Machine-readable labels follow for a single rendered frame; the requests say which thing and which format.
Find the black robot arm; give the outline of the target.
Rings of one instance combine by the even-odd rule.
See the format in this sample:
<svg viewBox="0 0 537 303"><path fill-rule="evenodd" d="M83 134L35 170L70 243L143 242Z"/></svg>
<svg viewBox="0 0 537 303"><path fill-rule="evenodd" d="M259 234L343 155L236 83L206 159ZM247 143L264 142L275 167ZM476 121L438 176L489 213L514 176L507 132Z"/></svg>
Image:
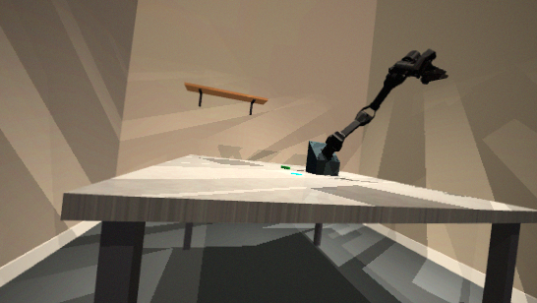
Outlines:
<svg viewBox="0 0 537 303"><path fill-rule="evenodd" d="M375 112L380 107L380 104L386 98L391 89L394 89L397 86L403 84L403 82L408 78L407 76L403 76L406 64L411 61L416 62L418 57L422 55L428 56L429 59L425 61L428 62L429 60L431 60L432 62L436 57L436 52L431 49L427 49L423 54L420 54L419 51L412 50L408 54L406 54L401 61L398 61L392 67L388 68L388 75L386 76L386 79L384 81L384 86L377 94L375 99L368 106L363 107L357 114L355 120L345 129L343 129L341 132L336 131L332 135L328 136L326 140L327 145L323 149L321 149L325 157L333 157L334 152L339 152L341 150L343 142L347 136L349 136L359 126L365 126L372 121L375 116ZM373 116L363 111L369 107L375 110Z"/></svg>

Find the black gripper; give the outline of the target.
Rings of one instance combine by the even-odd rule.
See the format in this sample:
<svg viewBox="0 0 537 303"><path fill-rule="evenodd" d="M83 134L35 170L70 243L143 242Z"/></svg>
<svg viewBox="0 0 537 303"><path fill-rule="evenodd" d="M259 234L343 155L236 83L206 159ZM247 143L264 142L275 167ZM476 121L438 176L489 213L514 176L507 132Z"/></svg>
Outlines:
<svg viewBox="0 0 537 303"><path fill-rule="evenodd" d="M448 75L446 75L446 70L434 66L431 60L428 62L425 61L428 59L428 56L422 55L418 57L416 62L408 62L404 69L404 75L409 78L415 77L416 79L419 79L422 76L420 81L424 85L428 85L431 81L441 80L448 77Z"/></svg>

